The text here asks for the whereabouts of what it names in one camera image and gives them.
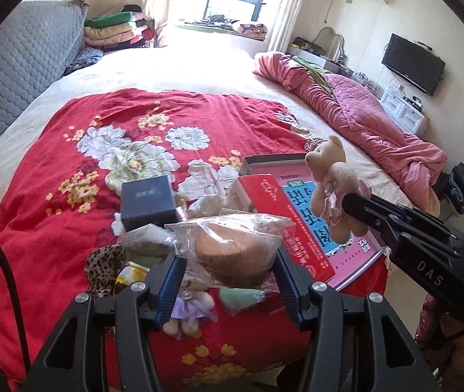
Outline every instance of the wall outlet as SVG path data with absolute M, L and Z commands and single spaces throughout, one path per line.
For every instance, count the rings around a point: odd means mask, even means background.
M 394 86 L 395 88 L 397 88 L 398 90 L 402 91 L 402 89 L 404 88 L 404 85 L 401 84 L 400 82 L 398 82 L 397 80 L 393 80 L 392 82 L 390 82 L 390 85 L 391 86 Z

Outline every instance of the flat screen tv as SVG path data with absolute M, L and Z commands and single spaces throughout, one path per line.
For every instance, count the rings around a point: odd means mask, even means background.
M 382 64 L 429 95 L 435 93 L 446 65 L 420 45 L 395 34 L 388 43 Z

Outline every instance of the teddy bear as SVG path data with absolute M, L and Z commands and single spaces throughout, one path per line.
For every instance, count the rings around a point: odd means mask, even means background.
M 351 233 L 364 236 L 368 226 L 345 214 L 342 201 L 350 193 L 370 197 L 371 188 L 346 165 L 346 154 L 338 137 L 331 135 L 328 140 L 314 140 L 312 146 L 315 149 L 305 157 L 306 166 L 317 183 L 310 200 L 312 213 L 326 221 L 330 236 L 340 245 L 348 242 Z
M 182 334 L 193 336 L 200 327 L 201 318 L 217 320 L 211 312 L 215 302 L 206 292 L 207 288 L 202 283 L 183 280 L 171 318 L 163 324 L 166 334 L 177 339 L 180 339 Z

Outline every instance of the person's hand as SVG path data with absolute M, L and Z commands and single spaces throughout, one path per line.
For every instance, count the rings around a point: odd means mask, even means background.
M 419 315 L 415 342 L 422 348 L 422 344 L 439 326 L 442 334 L 449 337 L 462 331 L 464 322 L 447 314 L 437 301 L 428 295 Z M 464 388 L 464 335 L 447 343 L 440 351 L 426 349 L 423 355 L 432 370 L 439 369 L 443 392 L 454 392 Z

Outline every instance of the brown object in plastic bag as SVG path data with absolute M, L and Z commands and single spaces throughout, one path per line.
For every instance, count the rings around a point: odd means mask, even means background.
M 271 269 L 267 262 L 273 259 L 277 241 L 277 236 L 208 223 L 198 234 L 194 250 L 217 281 L 228 287 L 256 288 Z

